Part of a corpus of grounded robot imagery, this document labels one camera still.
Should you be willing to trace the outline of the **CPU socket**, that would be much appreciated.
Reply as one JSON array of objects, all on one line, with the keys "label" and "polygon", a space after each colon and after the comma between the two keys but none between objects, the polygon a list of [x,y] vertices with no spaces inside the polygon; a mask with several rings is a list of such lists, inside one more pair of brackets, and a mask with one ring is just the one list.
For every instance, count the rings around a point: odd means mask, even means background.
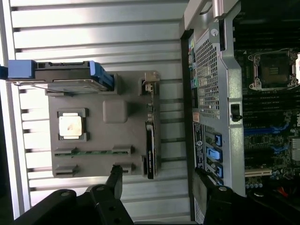
[{"label": "CPU socket", "polygon": [[249,55],[253,81],[248,87],[254,91],[290,90],[298,87],[297,58],[297,53],[288,48]]}]

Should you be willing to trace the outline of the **black case lock slider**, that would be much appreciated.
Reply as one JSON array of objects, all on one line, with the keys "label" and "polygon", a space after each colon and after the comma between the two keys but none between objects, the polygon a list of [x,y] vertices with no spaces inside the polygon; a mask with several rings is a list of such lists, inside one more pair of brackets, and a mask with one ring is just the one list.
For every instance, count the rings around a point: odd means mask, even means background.
[{"label": "black case lock slider", "polygon": [[242,119],[239,104],[231,104],[231,118],[233,122],[238,122]]}]

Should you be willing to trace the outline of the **blue expansion slot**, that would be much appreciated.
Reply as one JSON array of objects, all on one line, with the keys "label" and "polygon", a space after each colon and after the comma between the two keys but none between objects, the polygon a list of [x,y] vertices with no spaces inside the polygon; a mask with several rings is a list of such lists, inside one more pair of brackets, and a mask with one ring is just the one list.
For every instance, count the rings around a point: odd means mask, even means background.
[{"label": "blue expansion slot", "polygon": [[281,131],[286,130],[289,123],[282,127],[265,127],[265,128],[247,128],[244,130],[244,135],[266,135],[266,134],[279,134]]}]

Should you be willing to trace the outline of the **green RAM stick bare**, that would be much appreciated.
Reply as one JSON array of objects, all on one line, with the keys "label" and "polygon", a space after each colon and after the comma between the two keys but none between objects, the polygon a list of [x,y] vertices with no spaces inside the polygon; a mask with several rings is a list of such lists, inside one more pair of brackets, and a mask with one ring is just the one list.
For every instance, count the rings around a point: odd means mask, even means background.
[{"label": "green RAM stick bare", "polygon": [[112,151],[112,150],[103,150],[103,151],[72,151],[70,153],[56,153],[56,156],[60,157],[75,157],[75,156],[92,156],[92,155],[129,155],[127,151]]}]

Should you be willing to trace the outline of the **hard disk blue caddy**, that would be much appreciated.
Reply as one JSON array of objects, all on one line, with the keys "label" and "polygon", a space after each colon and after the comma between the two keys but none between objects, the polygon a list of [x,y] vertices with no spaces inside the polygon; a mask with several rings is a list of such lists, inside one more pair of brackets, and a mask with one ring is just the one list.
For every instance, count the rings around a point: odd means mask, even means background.
[{"label": "hard disk blue caddy", "polygon": [[114,77],[94,61],[52,63],[10,60],[0,66],[0,80],[54,93],[99,93],[114,90]]}]

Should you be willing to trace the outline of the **silver chipset heatsink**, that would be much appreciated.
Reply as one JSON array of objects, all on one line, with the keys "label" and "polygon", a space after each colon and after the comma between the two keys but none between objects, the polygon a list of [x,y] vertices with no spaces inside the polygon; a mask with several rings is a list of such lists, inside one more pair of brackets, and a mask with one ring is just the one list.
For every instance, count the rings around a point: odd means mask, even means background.
[{"label": "silver chipset heatsink", "polygon": [[300,162],[300,137],[292,139],[292,160]]}]

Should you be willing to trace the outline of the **green motherboard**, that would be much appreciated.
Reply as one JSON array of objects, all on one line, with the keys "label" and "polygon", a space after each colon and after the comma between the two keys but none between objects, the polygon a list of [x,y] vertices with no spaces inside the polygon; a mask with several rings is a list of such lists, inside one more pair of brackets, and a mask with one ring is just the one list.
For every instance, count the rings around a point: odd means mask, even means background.
[{"label": "green motherboard", "polygon": [[244,135],[245,170],[269,168],[271,176],[245,177],[245,188],[264,188],[284,198],[300,191],[300,162],[292,160],[292,139],[300,137],[300,80],[299,86],[290,90],[254,91],[248,85],[253,81],[254,53],[281,49],[238,50],[235,58],[242,72],[242,117],[247,128],[282,127],[279,134]]}]

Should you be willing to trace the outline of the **grey parts rack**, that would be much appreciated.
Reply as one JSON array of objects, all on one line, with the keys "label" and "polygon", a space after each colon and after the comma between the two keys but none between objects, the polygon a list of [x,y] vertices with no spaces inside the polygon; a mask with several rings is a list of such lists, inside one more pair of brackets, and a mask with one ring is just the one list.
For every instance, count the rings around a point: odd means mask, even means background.
[{"label": "grey parts rack", "polygon": [[[54,93],[49,100],[52,173],[55,178],[107,176],[113,165],[126,175],[147,178],[146,127],[150,94],[145,91],[143,71],[113,74],[114,90],[99,93]],[[83,140],[60,140],[62,113],[84,117]],[[127,151],[129,155],[92,155],[60,157],[72,151]]]}]

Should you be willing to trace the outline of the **black open PC case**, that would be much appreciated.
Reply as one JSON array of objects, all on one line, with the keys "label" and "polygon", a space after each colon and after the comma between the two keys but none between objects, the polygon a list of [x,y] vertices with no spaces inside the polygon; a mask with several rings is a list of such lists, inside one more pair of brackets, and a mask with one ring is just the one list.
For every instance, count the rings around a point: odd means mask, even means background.
[{"label": "black open PC case", "polygon": [[[233,122],[231,104],[242,110],[242,72],[238,50],[297,49],[300,80],[300,0],[189,0],[180,22],[188,192],[192,220],[203,225],[204,215],[194,197],[195,168],[210,173],[214,184],[230,187],[245,197],[265,190],[300,209],[300,191],[284,198],[264,188],[245,188],[243,118]],[[221,134],[223,146],[215,144]],[[219,163],[206,147],[223,153]],[[224,177],[216,174],[216,164]]]}]

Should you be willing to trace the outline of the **silver CPU chip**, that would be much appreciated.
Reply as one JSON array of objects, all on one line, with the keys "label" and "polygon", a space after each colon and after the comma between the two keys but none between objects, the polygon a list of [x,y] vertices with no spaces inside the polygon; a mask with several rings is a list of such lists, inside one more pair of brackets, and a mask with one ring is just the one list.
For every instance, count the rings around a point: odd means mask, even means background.
[{"label": "silver CPU chip", "polygon": [[84,117],[76,112],[64,112],[58,117],[60,140],[83,140]]}]

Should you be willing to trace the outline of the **white expansion slot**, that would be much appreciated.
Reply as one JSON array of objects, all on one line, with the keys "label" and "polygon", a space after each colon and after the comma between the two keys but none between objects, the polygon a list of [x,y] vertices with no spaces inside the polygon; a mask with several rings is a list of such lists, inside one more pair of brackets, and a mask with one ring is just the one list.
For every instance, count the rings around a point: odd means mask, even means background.
[{"label": "white expansion slot", "polygon": [[245,177],[271,176],[272,170],[269,168],[258,168],[245,170]]}]

